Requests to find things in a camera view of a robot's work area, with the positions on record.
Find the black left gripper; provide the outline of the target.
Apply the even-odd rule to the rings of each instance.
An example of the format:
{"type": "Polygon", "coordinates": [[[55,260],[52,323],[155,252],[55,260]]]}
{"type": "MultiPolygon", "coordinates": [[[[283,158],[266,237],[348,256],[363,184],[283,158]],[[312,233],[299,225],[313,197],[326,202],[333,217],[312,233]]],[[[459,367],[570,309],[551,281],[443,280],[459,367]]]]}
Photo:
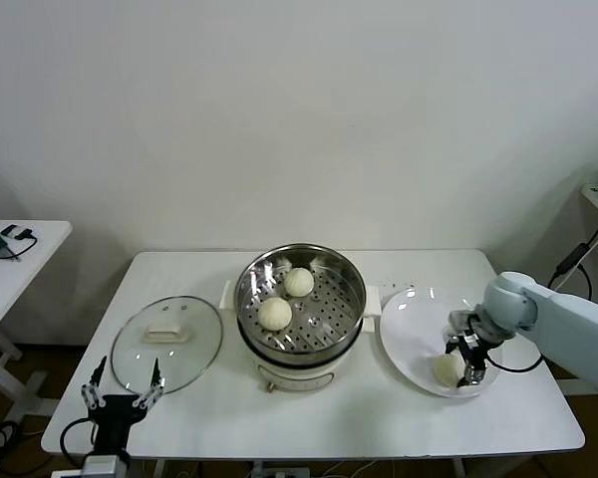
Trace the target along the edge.
{"type": "Polygon", "coordinates": [[[99,385],[106,368],[102,357],[89,381],[82,385],[81,396],[88,408],[88,416],[97,425],[94,443],[96,454],[122,454],[126,451],[131,428],[143,421],[161,398],[165,378],[161,376],[156,358],[150,378],[149,390],[141,396],[100,393],[99,385]]]}

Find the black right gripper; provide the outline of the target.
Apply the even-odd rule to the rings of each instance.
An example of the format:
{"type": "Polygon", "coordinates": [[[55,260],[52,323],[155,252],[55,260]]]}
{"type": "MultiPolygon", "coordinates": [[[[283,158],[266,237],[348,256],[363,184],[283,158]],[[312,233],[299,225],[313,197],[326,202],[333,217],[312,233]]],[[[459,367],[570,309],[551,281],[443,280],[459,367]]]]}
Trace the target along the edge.
{"type": "Polygon", "coordinates": [[[446,337],[445,353],[461,355],[463,376],[458,387],[479,385],[485,376],[487,353],[508,340],[508,331],[497,325],[486,311],[461,311],[460,335],[446,337]]]}

